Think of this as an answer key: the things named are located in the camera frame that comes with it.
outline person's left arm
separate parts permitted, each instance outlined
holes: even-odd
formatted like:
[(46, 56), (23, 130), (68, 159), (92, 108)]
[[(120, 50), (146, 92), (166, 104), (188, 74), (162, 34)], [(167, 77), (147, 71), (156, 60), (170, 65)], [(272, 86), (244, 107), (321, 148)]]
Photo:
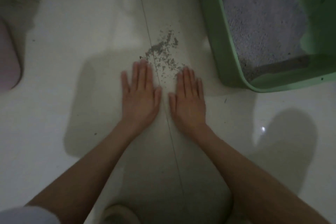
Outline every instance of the person's left arm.
[(85, 221), (124, 150), (153, 122), (159, 111), (161, 88), (153, 87), (152, 68), (145, 60), (133, 64), (131, 85), (126, 72), (121, 74), (121, 81), (121, 121), (99, 145), (27, 205), (49, 210), (62, 224)]

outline person's right arm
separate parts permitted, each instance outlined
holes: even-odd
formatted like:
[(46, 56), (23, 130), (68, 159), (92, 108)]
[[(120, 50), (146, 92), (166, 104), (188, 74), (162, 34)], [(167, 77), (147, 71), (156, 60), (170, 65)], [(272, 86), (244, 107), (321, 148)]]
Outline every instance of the person's right arm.
[(186, 136), (197, 143), (217, 167), (234, 200), (254, 224), (328, 223), (275, 178), (217, 137), (205, 122), (205, 102), (200, 79), (183, 69), (177, 76), (176, 94), (170, 93), (172, 118)]

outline green litter box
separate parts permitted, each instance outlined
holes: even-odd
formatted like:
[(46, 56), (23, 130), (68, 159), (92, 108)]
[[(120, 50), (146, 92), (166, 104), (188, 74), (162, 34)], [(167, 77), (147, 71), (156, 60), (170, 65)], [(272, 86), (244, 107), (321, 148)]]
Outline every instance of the green litter box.
[(229, 31), (222, 0), (200, 0), (209, 43), (219, 78), (228, 87), (255, 92), (292, 90), (336, 79), (336, 0), (298, 0), (308, 17), (301, 48), (309, 54), (309, 66), (244, 78)]

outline person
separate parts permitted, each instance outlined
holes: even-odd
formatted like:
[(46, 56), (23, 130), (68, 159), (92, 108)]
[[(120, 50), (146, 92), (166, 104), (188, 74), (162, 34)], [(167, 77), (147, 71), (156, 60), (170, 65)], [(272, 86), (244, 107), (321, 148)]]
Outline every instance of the person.
[[(129, 85), (121, 73), (122, 118), (94, 149), (35, 196), (26, 206), (0, 214), (0, 223), (80, 224), (90, 213), (114, 166), (128, 145), (158, 114), (160, 87), (145, 61), (133, 64)], [(169, 93), (177, 128), (207, 154), (230, 188), (234, 201), (254, 224), (328, 223), (271, 175), (215, 135), (206, 124), (202, 81), (185, 67), (177, 75), (176, 93)], [(104, 223), (140, 223), (128, 208), (116, 205), (103, 215)]]

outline finger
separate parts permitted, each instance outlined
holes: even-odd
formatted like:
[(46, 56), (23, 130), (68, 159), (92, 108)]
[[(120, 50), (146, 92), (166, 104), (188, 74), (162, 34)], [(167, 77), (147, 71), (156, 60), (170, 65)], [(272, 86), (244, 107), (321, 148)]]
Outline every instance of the finger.
[(144, 90), (146, 85), (147, 61), (141, 59), (138, 79), (138, 90)]
[(176, 96), (178, 98), (185, 98), (186, 97), (186, 94), (184, 93), (183, 74), (182, 74), (182, 72), (179, 72), (177, 74)]
[(183, 68), (183, 82), (184, 82), (185, 97), (189, 98), (193, 95), (193, 93), (191, 91), (190, 72), (189, 68), (187, 67)]
[(131, 92), (134, 92), (138, 88), (138, 76), (139, 76), (139, 63), (133, 63), (133, 71), (132, 71), (132, 83), (131, 83)]
[(123, 97), (125, 97), (129, 93), (129, 84), (126, 71), (121, 72), (121, 86), (123, 89)]
[(190, 81), (191, 81), (191, 91), (193, 96), (198, 96), (197, 93), (197, 82), (195, 80), (195, 72), (194, 70), (190, 70)]
[(174, 93), (169, 93), (169, 106), (171, 115), (174, 116), (176, 113), (176, 95)]
[(197, 91), (200, 99), (204, 100), (203, 82), (201, 78), (197, 79)]
[(146, 90), (153, 92), (153, 70), (150, 64), (147, 64)]
[(159, 86), (154, 91), (154, 107), (159, 108), (161, 102), (162, 88)]

